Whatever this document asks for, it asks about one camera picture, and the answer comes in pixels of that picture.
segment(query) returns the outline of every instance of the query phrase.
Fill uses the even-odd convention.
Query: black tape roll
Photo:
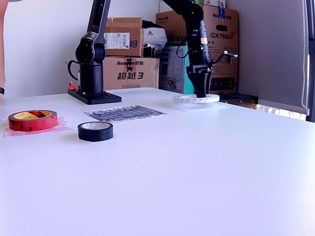
[[[106,122],[86,122],[78,125],[79,139],[90,142],[109,140],[114,136],[113,125]]]

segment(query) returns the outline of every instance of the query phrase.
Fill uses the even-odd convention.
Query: orange clip
[[[69,82],[69,90],[70,91],[77,91],[77,88],[75,87],[75,84],[73,82]]]

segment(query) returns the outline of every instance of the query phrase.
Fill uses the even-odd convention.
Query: red tape roll
[[[57,124],[57,113],[53,111],[25,111],[9,116],[9,127],[15,131],[38,131],[50,129]]]

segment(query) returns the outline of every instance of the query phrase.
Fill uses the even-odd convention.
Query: tape roll
[[[9,128],[15,131],[38,131],[50,129],[58,124],[54,111],[25,111],[9,116]]]
[[[114,136],[113,125],[106,122],[87,122],[78,125],[79,139],[90,142],[109,140]]]
[[[188,103],[188,104],[206,104],[212,102],[219,102],[220,96],[215,94],[207,94],[206,97],[197,98],[196,94],[181,95],[173,97],[174,103]]]

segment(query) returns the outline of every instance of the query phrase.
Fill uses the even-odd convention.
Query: black cable
[[[195,32],[194,34],[191,34],[190,36],[188,36],[187,38],[185,38],[185,39],[179,44],[179,46],[177,47],[177,50],[176,50],[176,56],[178,56],[179,58],[185,58],[185,57],[187,57],[188,53],[192,50],[192,48],[189,48],[188,51],[187,51],[187,53],[186,53],[186,55],[183,56],[183,57],[180,57],[180,56],[178,55],[178,50],[179,50],[179,48],[180,48],[181,46],[184,46],[184,43],[186,43],[186,42],[187,42],[191,37],[193,37],[193,36],[197,36],[197,33]]]
[[[69,61],[69,63],[68,63],[68,72],[69,72],[70,76],[71,76],[73,79],[78,80],[78,78],[74,77],[74,75],[71,73],[71,65],[72,65],[72,63],[76,63],[76,64],[80,64],[80,63],[79,63],[78,61],[75,61],[75,60],[71,60],[71,61]]]

